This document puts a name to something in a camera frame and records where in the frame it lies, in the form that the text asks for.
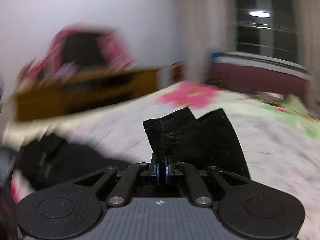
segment metal pin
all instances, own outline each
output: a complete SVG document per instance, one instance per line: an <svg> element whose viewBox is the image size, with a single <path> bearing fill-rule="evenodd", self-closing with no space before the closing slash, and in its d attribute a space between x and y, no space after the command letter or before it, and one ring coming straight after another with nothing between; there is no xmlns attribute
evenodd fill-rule
<svg viewBox="0 0 320 240"><path fill-rule="evenodd" d="M119 196L114 196L109 198L109 202L113 205L120 205L124 202L124 198Z"/></svg>
<svg viewBox="0 0 320 240"><path fill-rule="evenodd" d="M196 202L201 205L206 205L211 202L211 199L208 197L197 197Z"/></svg>

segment white wall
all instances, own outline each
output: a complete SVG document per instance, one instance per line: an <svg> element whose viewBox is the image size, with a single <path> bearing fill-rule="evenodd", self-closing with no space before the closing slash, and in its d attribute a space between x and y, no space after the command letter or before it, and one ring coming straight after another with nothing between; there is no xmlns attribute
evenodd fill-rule
<svg viewBox="0 0 320 240"><path fill-rule="evenodd" d="M320 0L302 0L300 5L303 64L312 76L308 91L308 104L315 107L318 112L317 103L320 102Z"/></svg>
<svg viewBox="0 0 320 240"><path fill-rule="evenodd" d="M78 22L118 27L139 64L181 60L178 0L0 0L0 74L5 98L16 76L41 59L61 28Z"/></svg>

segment bed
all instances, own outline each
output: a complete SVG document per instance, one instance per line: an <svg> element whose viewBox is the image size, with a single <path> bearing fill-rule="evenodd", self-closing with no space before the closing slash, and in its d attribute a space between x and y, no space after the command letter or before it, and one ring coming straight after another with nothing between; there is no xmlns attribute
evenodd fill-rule
<svg viewBox="0 0 320 240"><path fill-rule="evenodd" d="M108 158L150 162L152 150L142 121L183 106L159 103L177 83L137 100L80 114L33 122L10 122L3 144L15 150L46 133L88 144ZM298 198L306 210L298 238L320 239L320 124L293 111L264 104L242 93L219 90L196 118L222 107L232 123L253 180Z"/></svg>

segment window frame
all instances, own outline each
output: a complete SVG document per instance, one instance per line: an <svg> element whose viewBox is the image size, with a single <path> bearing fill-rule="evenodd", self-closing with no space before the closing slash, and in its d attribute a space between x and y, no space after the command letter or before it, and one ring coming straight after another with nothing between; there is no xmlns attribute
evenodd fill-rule
<svg viewBox="0 0 320 240"><path fill-rule="evenodd" d="M303 38L302 38L302 26L300 21L300 0L293 0L294 2L294 13L295 13L295 22L296 22L296 34L297 39L297 62L291 62L275 57L268 57L260 54L252 54L246 52L237 51L237 7L235 6L236 0L225 0L227 5L227 52L228 55L233 56L243 56L243 57L252 57L252 59L261 59L269 62L275 62L277 64L283 64L285 67L292 66L293 69L304 70L303 66Z"/></svg>

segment pink object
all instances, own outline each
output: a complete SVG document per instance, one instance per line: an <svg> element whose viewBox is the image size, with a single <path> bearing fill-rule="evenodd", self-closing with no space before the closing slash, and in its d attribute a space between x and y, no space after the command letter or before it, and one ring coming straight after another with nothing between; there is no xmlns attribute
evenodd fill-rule
<svg viewBox="0 0 320 240"><path fill-rule="evenodd" d="M23 176L21 171L14 170L11 179L10 193L15 201L19 203L23 198L34 192L29 181Z"/></svg>
<svg viewBox="0 0 320 240"><path fill-rule="evenodd" d="M279 107L276 107L276 110L277 110L277 111L280 111L280 112L283 112L283 113L289 113L288 110L285 110L285 109L279 108Z"/></svg>
<svg viewBox="0 0 320 240"><path fill-rule="evenodd" d="M175 106L202 108L211 103L218 90L217 87L196 85L193 82L186 81L180 84L176 90L158 98L157 102L163 104L172 102Z"/></svg>
<svg viewBox="0 0 320 240"><path fill-rule="evenodd" d="M110 62L110 68L121 70L126 68L133 58L130 56L120 35L115 30L99 29L82 24L68 26L62 29L53 39L47 57L35 65L29 64L19 74L19 81L24 78L37 79L41 72L54 75L62 67L61 52L65 39L75 33L99 33L98 44L101 55L106 62Z"/></svg>

